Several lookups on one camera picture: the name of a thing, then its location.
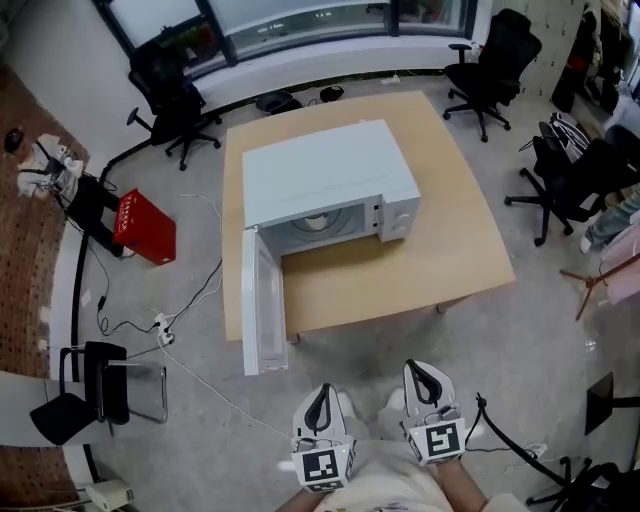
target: sneaker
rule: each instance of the sneaker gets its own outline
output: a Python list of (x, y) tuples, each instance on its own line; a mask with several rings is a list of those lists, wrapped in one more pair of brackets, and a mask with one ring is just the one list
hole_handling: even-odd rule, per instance
[(131, 258), (131, 256), (134, 256), (136, 253), (133, 252), (131, 249), (129, 249), (128, 247), (123, 247), (122, 249), (122, 256), (120, 256), (120, 259), (124, 260), (125, 258)]
[(587, 238), (587, 234), (582, 235), (580, 239), (580, 252), (582, 254), (587, 254), (591, 250), (591, 240)]
[(351, 418), (356, 417), (356, 411), (353, 409), (353, 402), (345, 391), (340, 391), (338, 393), (338, 403), (340, 404), (340, 411), (343, 416), (350, 416)]
[(393, 409), (395, 411), (401, 411), (405, 408), (405, 398), (404, 398), (404, 389), (396, 388), (389, 395), (389, 400), (387, 400), (387, 405), (384, 406), (385, 409)]

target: chair armrest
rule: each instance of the chair armrest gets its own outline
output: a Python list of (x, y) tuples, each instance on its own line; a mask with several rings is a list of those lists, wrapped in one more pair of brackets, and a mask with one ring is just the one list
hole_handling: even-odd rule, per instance
[(469, 46), (468, 44), (460, 43), (450, 44), (449, 48), (451, 48), (452, 50), (458, 50), (458, 60), (460, 61), (460, 64), (464, 64), (464, 52), (466, 50), (471, 50), (471, 46)]

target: black metal chair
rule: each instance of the black metal chair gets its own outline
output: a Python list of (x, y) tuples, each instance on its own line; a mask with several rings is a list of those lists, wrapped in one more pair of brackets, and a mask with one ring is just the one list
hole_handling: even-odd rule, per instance
[(206, 102), (198, 89), (182, 71), (180, 55), (174, 47), (162, 47), (155, 41), (149, 41), (137, 48), (131, 56), (129, 80), (144, 95), (151, 112), (156, 116), (153, 127), (138, 116), (138, 108), (129, 114), (127, 125), (134, 121), (151, 132), (151, 144), (157, 146), (176, 139), (165, 153), (182, 144), (180, 170), (187, 168), (185, 160), (191, 143), (196, 140), (213, 142), (217, 149), (220, 141), (201, 130), (219, 117), (212, 119), (202, 114)]
[(471, 50), (466, 44), (450, 44), (449, 48), (459, 52), (460, 62), (444, 69), (449, 80), (458, 89), (449, 90), (449, 98), (461, 97), (467, 103), (449, 107), (442, 117), (449, 119), (451, 112), (473, 110), (478, 116), (482, 136), (487, 142), (484, 114), (504, 123), (505, 130), (511, 125), (500, 115), (497, 104), (509, 105), (520, 92), (520, 75), (540, 53), (542, 44), (530, 31), (531, 21), (511, 9), (503, 9), (491, 19), (489, 37), (478, 63), (465, 62), (464, 52)]
[[(72, 393), (67, 393), (65, 389), (65, 359), (73, 353), (84, 356), (84, 400)], [(130, 415), (133, 414), (154, 423), (166, 423), (168, 418), (166, 368), (149, 363), (132, 363), (126, 359), (127, 350), (110, 343), (89, 341), (84, 348), (63, 348), (60, 351), (60, 394), (30, 413), (38, 431), (48, 441), (60, 446), (94, 421), (107, 422), (111, 428), (112, 425), (128, 423)], [(132, 366), (159, 371), (162, 417), (150, 416), (129, 407), (127, 367)]]
[[(536, 247), (547, 239), (551, 213), (564, 225), (564, 234), (571, 235), (569, 219), (586, 222), (602, 210), (607, 194), (640, 181), (640, 173), (629, 168), (626, 158), (606, 141), (593, 140), (582, 156), (571, 163), (551, 127), (542, 122), (539, 127), (542, 136), (533, 138), (537, 157), (534, 171), (542, 178), (544, 187), (527, 169), (521, 169), (520, 176), (529, 180), (538, 195), (504, 198), (507, 206), (512, 203), (542, 206), (542, 233), (533, 241)], [(583, 208), (593, 194), (597, 198), (589, 208)]]

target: white microwave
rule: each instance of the white microwave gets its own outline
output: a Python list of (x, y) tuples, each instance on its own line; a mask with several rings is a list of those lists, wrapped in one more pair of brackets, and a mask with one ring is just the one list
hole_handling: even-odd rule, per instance
[(246, 375), (286, 369), (281, 258), (409, 234), (420, 191), (384, 120), (311, 133), (243, 154), (242, 342)]

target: black stand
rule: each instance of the black stand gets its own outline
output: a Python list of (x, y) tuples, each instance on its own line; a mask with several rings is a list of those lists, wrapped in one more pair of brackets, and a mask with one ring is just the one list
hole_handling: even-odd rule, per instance
[(640, 396), (613, 398), (613, 373), (605, 375), (587, 390), (587, 421), (584, 434), (588, 435), (602, 425), (613, 409), (640, 407)]
[[(578, 473), (576, 480), (578, 480), (591, 467), (591, 463), (592, 463), (591, 459), (584, 460), (584, 465), (582, 466), (580, 473)], [(555, 504), (549, 510), (549, 512), (555, 512), (569, 498), (569, 496), (571, 495), (571, 492), (573, 491), (570, 485), (572, 482), (571, 461), (569, 460), (569, 457), (562, 457), (560, 459), (560, 464), (564, 466), (564, 480), (566, 482), (566, 487), (564, 487), (559, 492), (550, 494), (549, 496), (544, 496), (538, 499), (534, 499), (533, 497), (528, 498), (527, 501), (525, 502), (528, 507), (531, 505), (538, 505), (540, 503), (549, 503), (551, 501), (555, 501)]]

